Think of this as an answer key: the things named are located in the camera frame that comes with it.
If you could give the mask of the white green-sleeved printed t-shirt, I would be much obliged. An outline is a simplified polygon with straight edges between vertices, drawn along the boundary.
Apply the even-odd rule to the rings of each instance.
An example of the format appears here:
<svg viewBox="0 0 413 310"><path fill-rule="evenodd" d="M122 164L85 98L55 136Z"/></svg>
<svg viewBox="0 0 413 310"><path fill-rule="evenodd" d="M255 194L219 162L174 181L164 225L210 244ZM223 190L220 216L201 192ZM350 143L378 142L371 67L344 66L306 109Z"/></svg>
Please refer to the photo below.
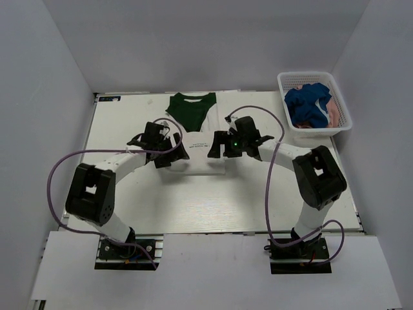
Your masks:
<svg viewBox="0 0 413 310"><path fill-rule="evenodd" d="M214 133L221 130L216 93L202 96L174 94L166 114L183 129L183 146L189 156L187 160L173 162L167 171L184 176L224 175L224 159L207 157Z"/></svg>

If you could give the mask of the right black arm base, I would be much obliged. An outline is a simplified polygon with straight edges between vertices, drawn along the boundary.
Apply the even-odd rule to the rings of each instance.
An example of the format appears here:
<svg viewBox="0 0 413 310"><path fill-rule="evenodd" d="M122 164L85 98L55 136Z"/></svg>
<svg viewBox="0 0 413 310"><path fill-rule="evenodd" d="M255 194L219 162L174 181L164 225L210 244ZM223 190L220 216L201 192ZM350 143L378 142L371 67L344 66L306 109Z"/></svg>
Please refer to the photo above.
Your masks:
<svg viewBox="0 0 413 310"><path fill-rule="evenodd" d="M320 238L314 242L291 247L277 247L270 240L264 246L270 257L271 274L331 274L327 242Z"/></svg>

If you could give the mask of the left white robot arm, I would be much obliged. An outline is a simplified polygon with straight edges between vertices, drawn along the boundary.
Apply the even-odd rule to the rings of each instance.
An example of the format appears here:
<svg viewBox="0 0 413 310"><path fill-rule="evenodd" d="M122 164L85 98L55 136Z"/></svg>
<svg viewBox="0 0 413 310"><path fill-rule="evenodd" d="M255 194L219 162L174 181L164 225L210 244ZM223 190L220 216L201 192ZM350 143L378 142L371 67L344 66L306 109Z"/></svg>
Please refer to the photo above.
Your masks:
<svg viewBox="0 0 413 310"><path fill-rule="evenodd" d="M106 150L113 156L96 164L81 163L75 169L65 203L67 213L95 228L95 233L114 243L123 258L136 251L135 232L115 214L116 185L135 170L153 163L155 168L170 167L187 160L183 132L169 136L166 118L162 123L148 122L121 150Z"/></svg>

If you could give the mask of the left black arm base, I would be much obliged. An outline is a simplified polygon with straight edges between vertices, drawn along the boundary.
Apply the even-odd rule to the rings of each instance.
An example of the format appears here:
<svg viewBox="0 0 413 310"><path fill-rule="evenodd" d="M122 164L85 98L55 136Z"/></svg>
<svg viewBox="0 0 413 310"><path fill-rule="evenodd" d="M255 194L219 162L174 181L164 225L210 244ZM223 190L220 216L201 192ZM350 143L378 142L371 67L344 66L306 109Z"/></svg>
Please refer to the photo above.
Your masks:
<svg viewBox="0 0 413 310"><path fill-rule="evenodd" d="M136 244L148 253L155 265L139 247L120 247L109 240L100 239L94 269L155 271L162 257L163 239L163 236L136 236Z"/></svg>

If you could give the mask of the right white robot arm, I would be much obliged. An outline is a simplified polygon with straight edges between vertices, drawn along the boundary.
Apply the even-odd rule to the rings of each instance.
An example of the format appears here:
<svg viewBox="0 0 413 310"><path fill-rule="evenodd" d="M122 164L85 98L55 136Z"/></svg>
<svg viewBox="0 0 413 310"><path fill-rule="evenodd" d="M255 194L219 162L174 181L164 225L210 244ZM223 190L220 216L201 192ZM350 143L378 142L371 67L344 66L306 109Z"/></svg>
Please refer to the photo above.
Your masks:
<svg viewBox="0 0 413 310"><path fill-rule="evenodd" d="M261 135L254 120L245 116L229 122L228 130L214 132L208 158L240 158L242 155L267 162L265 185L265 221L270 225L269 199L272 170L278 165L295 174L299 193L303 200L301 214L291 230L291 241L271 242L280 248L291 247L301 258L315 249L314 240L329 222L325 219L331 206L347 189L347 181L330 150L320 145L314 149L295 147L283 143L281 138Z"/></svg>

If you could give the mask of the white plastic basket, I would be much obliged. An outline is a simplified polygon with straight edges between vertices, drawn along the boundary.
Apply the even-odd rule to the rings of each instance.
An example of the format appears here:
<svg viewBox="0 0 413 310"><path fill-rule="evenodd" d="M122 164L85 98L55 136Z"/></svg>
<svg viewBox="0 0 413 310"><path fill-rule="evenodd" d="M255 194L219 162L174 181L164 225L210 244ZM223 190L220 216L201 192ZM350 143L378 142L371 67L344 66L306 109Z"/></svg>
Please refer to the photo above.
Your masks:
<svg viewBox="0 0 413 310"><path fill-rule="evenodd" d="M332 137L352 128L343 96L328 72L282 72L277 82L293 137Z"/></svg>

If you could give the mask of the blue label sticker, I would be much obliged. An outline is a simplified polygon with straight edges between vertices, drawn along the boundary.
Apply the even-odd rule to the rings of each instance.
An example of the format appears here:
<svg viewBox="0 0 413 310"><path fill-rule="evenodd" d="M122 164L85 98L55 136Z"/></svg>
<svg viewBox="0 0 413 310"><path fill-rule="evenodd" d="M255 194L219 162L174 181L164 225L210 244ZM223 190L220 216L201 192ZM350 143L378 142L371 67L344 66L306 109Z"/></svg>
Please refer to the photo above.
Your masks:
<svg viewBox="0 0 413 310"><path fill-rule="evenodd" d="M100 96L98 98L98 102L114 102L114 101L120 101L121 96Z"/></svg>

